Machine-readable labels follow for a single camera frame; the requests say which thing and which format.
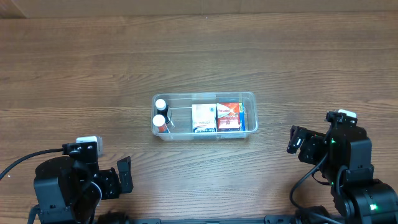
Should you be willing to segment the orange tube white cap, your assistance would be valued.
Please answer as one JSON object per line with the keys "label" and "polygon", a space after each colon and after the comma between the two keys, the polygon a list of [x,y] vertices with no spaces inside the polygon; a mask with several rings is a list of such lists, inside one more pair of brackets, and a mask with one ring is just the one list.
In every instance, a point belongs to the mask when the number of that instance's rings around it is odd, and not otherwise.
{"label": "orange tube white cap", "polygon": [[152,118],[152,124],[158,129],[159,133],[169,133],[165,118],[161,114],[157,114]]}

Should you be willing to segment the blue medicine box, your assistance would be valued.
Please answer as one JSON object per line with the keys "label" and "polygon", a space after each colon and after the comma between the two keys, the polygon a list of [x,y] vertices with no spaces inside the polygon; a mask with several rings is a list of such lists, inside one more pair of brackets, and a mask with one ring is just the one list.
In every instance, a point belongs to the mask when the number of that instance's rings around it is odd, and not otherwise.
{"label": "blue medicine box", "polygon": [[245,131],[246,125],[245,125],[245,115],[244,115],[244,104],[243,103],[239,103],[239,120],[240,120],[240,130]]}

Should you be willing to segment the black tube white cap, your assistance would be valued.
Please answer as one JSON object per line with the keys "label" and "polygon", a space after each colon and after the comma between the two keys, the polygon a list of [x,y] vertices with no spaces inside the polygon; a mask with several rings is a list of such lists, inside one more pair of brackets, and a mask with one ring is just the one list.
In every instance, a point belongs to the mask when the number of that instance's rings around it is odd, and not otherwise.
{"label": "black tube white cap", "polygon": [[171,110],[166,101],[159,98],[155,101],[155,107],[157,110],[157,114],[162,115],[165,118],[165,123],[169,124],[171,122]]}

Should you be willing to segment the red Panadol box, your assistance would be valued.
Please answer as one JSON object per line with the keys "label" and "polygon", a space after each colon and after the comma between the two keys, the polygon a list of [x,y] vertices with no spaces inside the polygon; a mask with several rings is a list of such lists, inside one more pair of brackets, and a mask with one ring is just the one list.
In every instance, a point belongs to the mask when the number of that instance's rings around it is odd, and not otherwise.
{"label": "red Panadol box", "polygon": [[217,103],[218,131],[240,131],[239,103]]}

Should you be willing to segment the clear plastic container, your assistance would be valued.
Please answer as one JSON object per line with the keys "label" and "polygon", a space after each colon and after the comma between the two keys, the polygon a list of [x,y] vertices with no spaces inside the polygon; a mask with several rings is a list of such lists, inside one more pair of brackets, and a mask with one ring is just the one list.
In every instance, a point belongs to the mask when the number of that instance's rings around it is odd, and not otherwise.
{"label": "clear plastic container", "polygon": [[[246,138],[258,129],[257,103],[254,93],[239,92],[207,92],[207,93],[161,93],[152,98],[151,118],[157,115],[155,101],[164,99],[171,110],[171,122],[166,124],[169,133],[159,133],[152,124],[152,133],[164,141],[183,141],[199,139],[239,139]],[[245,131],[218,131],[216,115],[216,132],[192,132],[192,105],[217,103],[243,103],[245,115]]]}

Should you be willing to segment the white Hansaplast plaster box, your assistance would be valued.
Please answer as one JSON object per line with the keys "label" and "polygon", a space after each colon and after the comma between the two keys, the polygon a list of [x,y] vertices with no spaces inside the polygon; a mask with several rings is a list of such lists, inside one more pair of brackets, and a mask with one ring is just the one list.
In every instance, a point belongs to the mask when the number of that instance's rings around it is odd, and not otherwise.
{"label": "white Hansaplast plaster box", "polygon": [[192,105],[192,132],[193,133],[216,132],[215,104]]}

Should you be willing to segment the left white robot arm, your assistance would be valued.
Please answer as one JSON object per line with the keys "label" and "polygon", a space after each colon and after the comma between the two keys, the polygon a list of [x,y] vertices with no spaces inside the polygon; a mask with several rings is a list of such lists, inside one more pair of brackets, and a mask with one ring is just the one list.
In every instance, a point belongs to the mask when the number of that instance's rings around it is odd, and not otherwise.
{"label": "left white robot arm", "polygon": [[133,190],[131,158],[117,161],[118,170],[99,169],[98,157],[62,156],[41,163],[35,170],[38,204],[28,222],[92,223],[102,200],[116,199]]}

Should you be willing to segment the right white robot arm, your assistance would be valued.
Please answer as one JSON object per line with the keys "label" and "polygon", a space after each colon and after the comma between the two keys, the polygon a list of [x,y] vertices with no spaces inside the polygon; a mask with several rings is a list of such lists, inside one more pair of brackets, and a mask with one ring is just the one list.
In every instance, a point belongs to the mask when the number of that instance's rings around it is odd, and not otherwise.
{"label": "right white robot arm", "polygon": [[[326,133],[318,133],[292,126],[287,152],[313,165],[289,194],[302,223],[397,223],[397,194],[374,178],[372,143],[364,128],[334,123]],[[325,178],[323,184],[330,186],[339,220],[322,206],[305,208],[294,200],[295,191],[316,172]]]}

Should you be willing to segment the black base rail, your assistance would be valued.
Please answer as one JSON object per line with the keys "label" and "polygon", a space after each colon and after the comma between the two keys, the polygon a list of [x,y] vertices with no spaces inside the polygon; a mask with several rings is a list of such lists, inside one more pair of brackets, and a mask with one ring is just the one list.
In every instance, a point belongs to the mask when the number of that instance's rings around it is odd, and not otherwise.
{"label": "black base rail", "polygon": [[162,220],[160,218],[131,218],[124,212],[102,214],[95,224],[296,224],[296,223],[329,223],[324,218],[310,217],[296,212],[295,215],[266,215],[262,218],[204,218]]}

